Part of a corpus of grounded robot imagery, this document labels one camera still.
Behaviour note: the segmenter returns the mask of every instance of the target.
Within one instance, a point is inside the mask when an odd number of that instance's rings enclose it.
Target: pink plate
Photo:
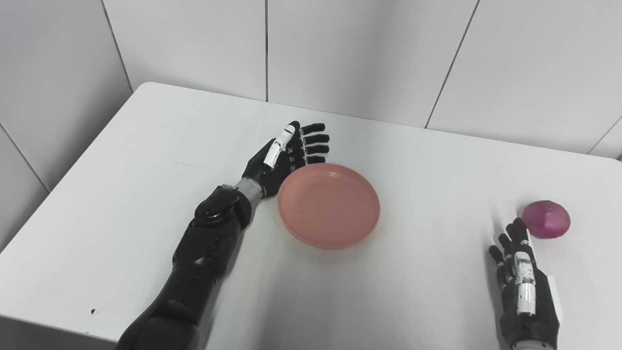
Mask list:
[[[294,171],[277,198],[281,220],[301,241],[324,249],[364,240],[380,218],[380,200],[361,174],[337,164]]]

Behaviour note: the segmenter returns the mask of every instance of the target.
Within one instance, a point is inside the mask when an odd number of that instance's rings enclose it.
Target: robotic arm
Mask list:
[[[162,291],[125,330],[117,350],[198,349],[198,329],[208,300],[226,275],[240,233],[250,224],[262,198],[274,196],[285,178],[325,158],[324,124],[300,127],[293,121],[248,162],[235,186],[218,186],[194,213],[175,253]]]
[[[488,251],[497,263],[503,315],[501,333],[512,350],[557,350],[560,320],[551,279],[536,265],[527,226],[521,218],[506,227]]]

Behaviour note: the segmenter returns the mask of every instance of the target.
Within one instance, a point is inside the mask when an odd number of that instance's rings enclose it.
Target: black forearm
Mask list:
[[[197,207],[175,250],[169,279],[121,336],[117,350],[197,348],[200,320],[232,263],[252,208],[245,194],[221,186]]]

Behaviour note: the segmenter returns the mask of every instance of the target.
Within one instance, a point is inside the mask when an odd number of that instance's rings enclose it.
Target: white table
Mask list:
[[[156,83],[0,254],[0,315],[117,340],[169,276],[196,205],[291,120],[327,124],[328,160],[373,184],[380,223],[326,251],[286,231],[275,199],[260,203],[208,349],[499,349],[486,249],[538,199],[572,217],[566,236],[534,241],[557,280],[560,348],[618,346],[619,162]]]

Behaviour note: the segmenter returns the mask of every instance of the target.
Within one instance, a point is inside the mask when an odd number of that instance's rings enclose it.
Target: red onion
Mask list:
[[[566,209],[552,201],[529,204],[522,211],[522,220],[532,235],[543,239],[560,237],[570,227],[570,216]]]

